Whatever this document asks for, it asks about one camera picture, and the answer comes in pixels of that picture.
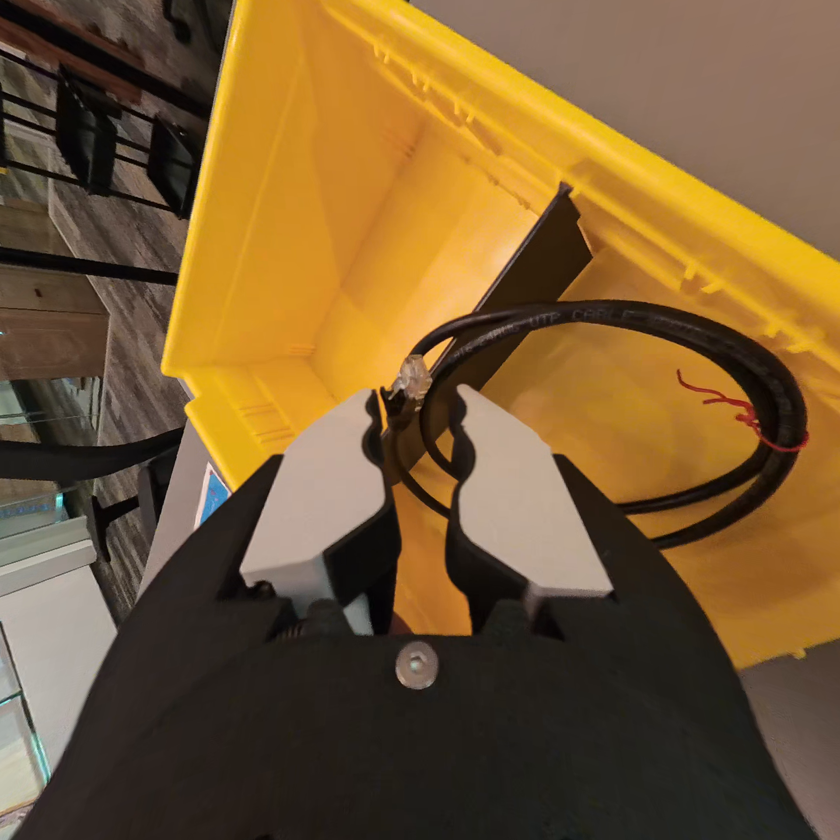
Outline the red twist tie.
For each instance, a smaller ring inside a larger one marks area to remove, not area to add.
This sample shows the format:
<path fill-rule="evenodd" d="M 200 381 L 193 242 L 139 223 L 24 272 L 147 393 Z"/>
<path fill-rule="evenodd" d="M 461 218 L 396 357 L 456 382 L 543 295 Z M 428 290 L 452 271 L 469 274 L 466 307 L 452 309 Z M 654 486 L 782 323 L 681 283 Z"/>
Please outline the red twist tie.
<path fill-rule="evenodd" d="M 746 400 L 739 400 L 733 397 L 729 397 L 720 392 L 719 390 L 690 384 L 683 377 L 683 374 L 681 373 L 680 369 L 677 369 L 675 373 L 677 382 L 681 387 L 690 392 L 704 395 L 706 397 L 703 400 L 703 405 L 726 405 L 736 408 L 738 412 L 734 416 L 734 420 L 737 423 L 752 430 L 759 443 L 762 446 L 772 450 L 773 452 L 778 452 L 782 454 L 797 454 L 801 452 L 810 443 L 810 435 L 807 431 L 805 431 L 803 433 L 803 436 L 801 437 L 801 441 L 798 444 L 793 446 L 779 445 L 777 442 L 773 441 L 770 437 L 767 437 L 765 435 L 757 410 L 752 403 Z"/>

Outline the black bin divider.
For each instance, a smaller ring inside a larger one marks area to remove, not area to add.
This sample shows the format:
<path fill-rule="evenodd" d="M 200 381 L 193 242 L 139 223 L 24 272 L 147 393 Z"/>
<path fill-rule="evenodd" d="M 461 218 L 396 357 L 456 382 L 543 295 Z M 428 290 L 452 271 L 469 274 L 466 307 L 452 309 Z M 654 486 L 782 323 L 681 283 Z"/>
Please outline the black bin divider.
<path fill-rule="evenodd" d="M 580 212 L 571 199 L 572 188 L 562 182 L 555 198 L 542 212 L 518 248 L 489 286 L 472 312 L 496 312 L 537 303 L 554 303 L 592 260 L 592 252 L 579 226 Z M 457 385 L 480 391 L 524 341 L 523 335 L 481 351 L 463 362 L 430 403 L 430 432 L 443 445 L 448 431 L 452 395 Z"/>

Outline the yellow plastic bin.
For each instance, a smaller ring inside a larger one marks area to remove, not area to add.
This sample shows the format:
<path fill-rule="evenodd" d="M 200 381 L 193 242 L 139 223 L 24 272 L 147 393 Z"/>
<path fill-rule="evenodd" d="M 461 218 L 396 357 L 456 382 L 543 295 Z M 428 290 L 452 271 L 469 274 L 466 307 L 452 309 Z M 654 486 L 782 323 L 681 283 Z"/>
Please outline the yellow plastic bin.
<path fill-rule="evenodd" d="M 227 487 L 483 303 L 562 186 L 564 301 L 721 322 L 810 435 L 748 518 L 666 557 L 733 664 L 838 639 L 838 262 L 405 2 L 237 2 L 162 370 Z"/>

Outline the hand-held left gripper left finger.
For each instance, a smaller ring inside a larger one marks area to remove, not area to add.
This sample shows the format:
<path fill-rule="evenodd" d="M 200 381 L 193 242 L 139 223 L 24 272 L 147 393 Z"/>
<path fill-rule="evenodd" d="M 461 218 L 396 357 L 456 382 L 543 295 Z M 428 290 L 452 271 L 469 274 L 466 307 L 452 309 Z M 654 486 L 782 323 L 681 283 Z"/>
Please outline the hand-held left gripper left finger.
<path fill-rule="evenodd" d="M 305 429 L 280 459 L 240 573 L 299 617 L 331 599 L 357 634 L 391 630 L 401 532 L 385 477 L 382 413 L 362 389 Z"/>

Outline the blue pad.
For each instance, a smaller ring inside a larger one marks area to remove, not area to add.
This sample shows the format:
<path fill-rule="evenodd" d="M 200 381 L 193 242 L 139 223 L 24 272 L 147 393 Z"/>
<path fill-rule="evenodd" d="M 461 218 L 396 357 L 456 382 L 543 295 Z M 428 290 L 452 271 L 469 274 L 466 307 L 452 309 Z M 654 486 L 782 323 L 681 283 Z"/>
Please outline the blue pad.
<path fill-rule="evenodd" d="M 231 492 L 212 463 L 207 463 L 196 506 L 193 529 L 197 530 L 230 498 Z"/>

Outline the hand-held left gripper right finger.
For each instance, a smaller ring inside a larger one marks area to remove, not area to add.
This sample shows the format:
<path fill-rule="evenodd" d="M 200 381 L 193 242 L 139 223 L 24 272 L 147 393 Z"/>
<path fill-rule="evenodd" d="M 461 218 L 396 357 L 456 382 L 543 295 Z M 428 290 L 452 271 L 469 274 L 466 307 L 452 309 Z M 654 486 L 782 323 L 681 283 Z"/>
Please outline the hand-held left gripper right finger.
<path fill-rule="evenodd" d="M 445 536 L 448 578 L 478 635 L 499 602 L 534 620 L 558 597 L 604 598 L 614 585 L 553 452 L 529 426 L 469 385 L 454 393 L 455 490 Z"/>

